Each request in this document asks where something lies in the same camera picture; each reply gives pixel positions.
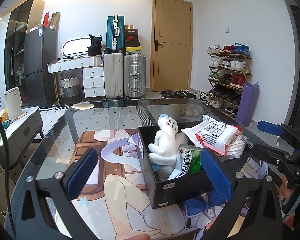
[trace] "black refrigerator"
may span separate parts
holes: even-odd
[[[25,36],[24,70],[30,106],[50,106],[56,102],[53,74],[47,64],[57,58],[57,31],[47,27]]]

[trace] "plush toy face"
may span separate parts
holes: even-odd
[[[165,131],[166,133],[176,134],[179,131],[177,122],[166,114],[160,115],[158,125],[160,130]]]

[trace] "blue sneaker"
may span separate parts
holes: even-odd
[[[250,49],[249,49],[249,46],[247,46],[247,45],[242,45],[242,44],[236,43],[235,48],[231,52],[234,54],[244,54],[247,57],[250,57]]]

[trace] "anime print mat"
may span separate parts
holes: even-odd
[[[99,238],[122,240],[146,233],[151,239],[199,240],[210,228],[222,208],[214,190],[182,203],[153,210],[147,196],[138,160],[137,129],[84,132],[74,149],[69,165],[89,147],[97,150],[98,164],[81,195],[72,203],[82,219]],[[263,178],[268,166],[248,159],[242,171],[247,177]],[[249,199],[231,235],[240,229],[248,211]],[[70,237],[58,212],[56,224]]]

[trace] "purple bag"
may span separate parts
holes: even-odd
[[[254,109],[257,104],[259,95],[259,85],[258,82],[251,85],[249,82],[245,82],[241,100],[238,108],[238,114],[236,121],[243,126],[247,127],[250,124]]]

